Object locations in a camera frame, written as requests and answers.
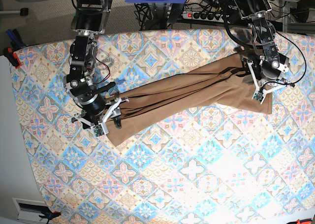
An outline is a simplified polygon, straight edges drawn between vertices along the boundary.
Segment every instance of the patterned tablecloth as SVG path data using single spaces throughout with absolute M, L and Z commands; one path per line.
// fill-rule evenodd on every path
M 70 122 L 78 108 L 62 79 L 72 41 L 19 51 L 23 66 L 11 68 L 17 112 L 38 188 L 62 212 L 56 222 L 245 223 L 314 207 L 315 39 L 286 36 L 308 70 L 294 89 L 274 93 L 272 115 L 190 108 L 118 147 Z M 299 51 L 280 37 L 276 43 L 290 58 L 290 80 L 300 78 Z M 123 92 L 224 58 L 235 46 L 221 30 L 123 33 L 100 37 L 98 58 Z M 96 74 L 99 81 L 107 71 L 98 65 Z

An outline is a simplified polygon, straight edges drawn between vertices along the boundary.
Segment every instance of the black cable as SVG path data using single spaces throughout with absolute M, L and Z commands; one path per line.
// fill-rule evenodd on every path
M 189 3 L 189 4 L 185 4 L 185 6 L 191 6 L 191 5 L 198 5 L 201 8 L 205 8 L 205 5 L 201 5 L 200 3 L 197 3 L 197 2 L 192 2 L 192 3 Z
M 153 26 L 155 26 L 155 25 L 157 25 L 161 20 L 158 18 L 158 14 L 156 13 L 156 19 L 157 19 L 157 21 L 153 24 L 153 25 L 151 25 L 150 27 L 149 27 L 149 30 L 151 30 L 151 28 L 153 27 Z
M 141 22 L 141 27 L 140 27 L 140 31 L 142 31 L 143 29 L 143 24 L 145 22 L 145 20 L 147 19 L 147 15 L 148 15 L 148 12 L 150 11 L 150 8 L 148 7 L 147 11 L 146 11 L 146 14 L 144 15 L 143 19 L 142 19 L 142 22 Z
M 105 80 L 107 80 L 109 77 L 110 77 L 110 69 L 108 67 L 108 65 L 106 65 L 105 63 L 101 62 L 99 59 L 95 58 L 99 63 L 103 64 L 104 66 L 107 67 L 107 70 L 108 70 L 108 74 L 106 75 L 106 77 L 104 79 L 102 79 L 100 82 L 98 83 L 95 83 L 96 85 L 100 84 L 100 83 L 103 83 Z
M 281 17 L 277 17 L 277 16 L 275 16 L 275 15 L 272 13 L 272 11 L 270 11 L 270 12 L 268 12 L 268 13 L 271 13 L 271 15 L 272 15 L 275 19 L 279 19 L 279 18 L 281 18 Z
M 205 10 L 207 10 L 209 7 L 211 6 L 211 8 L 212 8 L 212 4 L 208 4 L 208 5 L 206 5 L 201 11 L 199 11 L 199 13 L 201 14 L 201 13 L 203 13 Z
M 283 17 L 286 17 L 288 15 L 294 15 L 294 14 L 299 14 L 299 13 L 305 13 L 305 12 L 309 12 L 309 11 L 315 11 L 315 10 L 307 10 L 307 11 L 299 11 L 299 12 L 293 12 L 293 13 L 285 13 L 285 12 L 281 12 L 281 11 L 276 11 L 276 12 L 279 12 L 281 14 L 286 14 L 284 16 L 281 16 L 281 17 L 278 17 L 278 18 L 283 18 Z
M 209 8 L 209 10 L 206 12 L 206 15 L 208 15 L 210 12 L 211 12 L 211 10 L 212 10 L 212 5 L 210 6 L 210 8 Z
M 143 19 L 141 19 L 141 14 L 143 15 L 143 18 L 150 19 L 152 18 L 151 13 L 148 15 L 147 11 L 151 11 L 150 7 L 147 4 L 134 4 L 135 8 L 137 9 L 135 12 L 138 13 L 138 21 L 142 22 Z
M 74 7 L 74 9 L 76 9 L 77 11 L 79 11 L 79 12 L 81 12 L 82 14 L 85 14 L 85 15 L 98 15 L 98 14 L 101 14 L 101 13 L 103 13 L 103 11 L 105 10 L 105 6 L 103 6 L 102 8 L 101 8 L 101 10 L 99 10 L 99 11 L 84 11 L 84 10 L 81 10 L 81 9 L 79 9 L 76 5 L 75 5 L 75 3 L 74 3 L 74 0 L 71 0 L 71 2 L 72 2 L 72 6 Z
M 138 18 L 136 18 L 136 19 L 138 20 L 138 22 L 139 22 L 139 24 L 140 24 L 140 22 L 141 22 L 141 21 L 140 21 L 140 20 L 141 20 L 141 17 L 140 17 L 139 8 L 138 8 L 137 4 L 135 4 L 135 3 L 134 3 L 134 7 L 136 8 L 136 11 L 134 11 L 133 13 L 136 14 L 136 15 L 138 14 Z
M 254 11 L 254 9 L 252 7 L 252 1 L 251 0 L 247 0 L 247 2 L 248 2 L 248 6 L 250 7 L 251 12 L 255 13 L 255 11 Z
M 270 2 L 270 3 L 273 4 L 273 5 L 275 5 L 275 6 L 278 7 L 278 8 L 284 8 L 285 5 L 286 5 L 286 1 L 284 2 L 283 6 L 278 6 L 278 5 L 276 5 L 275 3 L 273 3 L 273 2 Z
M 303 52 L 301 51 L 301 49 L 300 49 L 294 42 L 292 42 L 290 39 L 288 39 L 287 37 L 283 36 L 283 35 L 280 34 L 279 32 L 277 32 L 277 34 L 279 34 L 281 37 L 285 38 L 287 41 L 289 41 L 290 43 L 292 43 L 292 44 L 300 51 L 300 53 L 302 54 L 302 57 L 303 57 L 303 59 L 304 59 L 304 62 L 305 62 L 305 70 L 304 70 L 304 73 L 303 73 L 303 75 L 301 76 L 301 78 L 298 79 L 297 81 L 293 82 L 293 83 L 280 83 L 280 82 L 277 82 L 277 81 L 268 81 L 268 82 L 266 82 L 265 84 L 263 84 L 263 86 L 261 87 L 261 89 L 260 89 L 261 92 L 264 90 L 265 86 L 266 86 L 267 84 L 269 84 L 269 83 L 275 83 L 275 84 L 278 84 L 278 85 L 286 85 L 286 86 L 288 86 L 288 85 L 295 85 L 295 84 L 299 83 L 299 82 L 304 78 L 304 76 L 305 76 L 305 74 L 306 74 L 307 63 L 306 63 L 306 59 L 305 59 L 304 54 L 303 54 Z
M 168 27 L 171 27 L 171 29 L 173 29 L 173 24 L 168 24 L 168 25 L 167 25 L 167 28 L 168 28 Z

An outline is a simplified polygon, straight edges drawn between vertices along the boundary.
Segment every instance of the pant leg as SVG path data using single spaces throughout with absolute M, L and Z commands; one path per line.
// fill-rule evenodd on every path
M 208 106 L 214 102 L 254 112 L 271 113 L 272 95 L 261 105 L 252 100 L 254 85 L 243 83 L 243 77 L 232 73 L 242 68 L 240 54 L 234 54 L 187 74 L 176 75 L 121 94 L 130 102 L 121 105 L 122 126 L 106 123 L 108 139 L 123 143 L 139 131 L 190 107 Z

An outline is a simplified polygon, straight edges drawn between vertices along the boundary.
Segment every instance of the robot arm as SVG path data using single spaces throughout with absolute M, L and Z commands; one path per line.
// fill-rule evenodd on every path
M 70 48 L 70 72 L 64 77 L 63 85 L 82 109 L 72 118 L 72 122 L 80 121 L 83 129 L 90 128 L 98 137 L 108 133 L 106 121 L 109 118 L 114 120 L 117 128 L 121 128 L 119 105 L 128 99 L 118 97 L 106 100 L 101 93 L 113 88 L 115 82 L 101 88 L 93 83 L 97 55 L 95 35 L 103 33 L 103 11 L 106 10 L 105 14 L 110 11 L 111 0 L 77 0 L 77 3 L 71 27 L 78 35 Z M 84 4 L 101 7 L 83 7 Z
M 276 30 L 273 25 L 268 22 L 265 15 L 271 11 L 268 0 L 233 0 L 238 8 L 241 19 L 248 22 L 248 26 L 252 30 L 251 45 L 245 44 L 234 37 L 224 18 L 224 25 L 227 33 L 238 44 L 245 49 L 253 48 L 256 59 L 244 59 L 244 62 L 250 69 L 253 81 L 255 83 L 255 92 L 253 99 L 264 102 L 267 94 L 286 86 L 294 87 L 285 79 L 285 75 L 290 68 L 289 58 L 278 53 L 277 46 L 274 42 Z M 266 90 L 265 86 L 269 85 L 270 90 Z

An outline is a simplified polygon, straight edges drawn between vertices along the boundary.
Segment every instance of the metal stand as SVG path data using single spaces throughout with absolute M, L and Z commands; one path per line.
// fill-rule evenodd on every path
M 279 5 L 283 6 L 284 1 L 279 1 Z M 290 12 L 290 3 L 287 3 L 283 8 L 281 8 L 282 13 L 289 13 Z M 290 23 L 289 16 L 283 17 L 283 32 L 287 32 L 287 25 Z
M 80 104 L 82 111 L 76 114 L 71 121 L 80 121 L 83 129 L 91 129 L 95 137 L 107 134 L 107 119 L 114 120 L 115 126 L 121 128 L 121 113 L 119 105 L 128 102 L 126 98 L 106 100 L 101 93 L 109 91 L 116 84 L 109 84 L 97 88 L 93 82 L 95 64 L 97 60 L 97 42 L 95 35 L 103 33 L 103 26 L 107 21 L 112 0 L 74 0 L 72 4 L 76 15 L 71 28 L 78 32 L 70 48 L 70 72 L 63 78 L 63 86 L 68 95 L 76 104 Z
M 14 15 L 19 14 L 20 16 L 27 16 L 29 14 L 28 8 L 21 8 L 18 11 L 0 11 L 0 15 Z
M 314 23 L 289 23 L 286 25 L 287 32 L 315 34 Z

